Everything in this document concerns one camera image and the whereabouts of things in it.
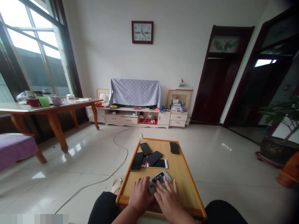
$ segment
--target clock face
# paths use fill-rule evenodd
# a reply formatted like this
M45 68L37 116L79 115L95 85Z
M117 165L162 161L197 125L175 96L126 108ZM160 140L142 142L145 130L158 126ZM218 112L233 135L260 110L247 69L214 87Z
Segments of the clock face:
M152 41L151 23L133 23L134 41Z

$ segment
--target green cup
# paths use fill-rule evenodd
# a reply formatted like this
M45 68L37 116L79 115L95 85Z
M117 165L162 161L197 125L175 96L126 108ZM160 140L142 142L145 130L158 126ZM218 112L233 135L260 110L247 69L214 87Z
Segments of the green cup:
M50 106L49 98L47 96L38 96L37 98L41 106Z

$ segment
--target black pants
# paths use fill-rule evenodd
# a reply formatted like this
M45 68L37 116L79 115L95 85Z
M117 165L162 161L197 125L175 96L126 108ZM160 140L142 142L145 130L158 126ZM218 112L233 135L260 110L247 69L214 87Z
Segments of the black pants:
M88 224L110 224L120 214L115 204L116 195L111 192L103 192L96 202L89 216ZM229 203L216 200L206 207L208 224L229 223L247 224L241 214Z

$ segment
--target red mug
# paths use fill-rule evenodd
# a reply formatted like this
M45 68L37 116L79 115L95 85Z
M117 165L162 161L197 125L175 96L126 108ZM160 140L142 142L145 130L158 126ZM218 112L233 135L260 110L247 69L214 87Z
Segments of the red mug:
M39 101L38 99L27 99L26 100L27 104L32 106L32 107L38 107L39 106Z

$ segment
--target purple cushion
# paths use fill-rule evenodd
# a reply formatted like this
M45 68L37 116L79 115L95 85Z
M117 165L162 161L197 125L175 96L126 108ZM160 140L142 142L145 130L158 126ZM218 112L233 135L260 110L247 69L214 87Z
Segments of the purple cushion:
M37 145L31 136L0 134L0 171L37 151Z

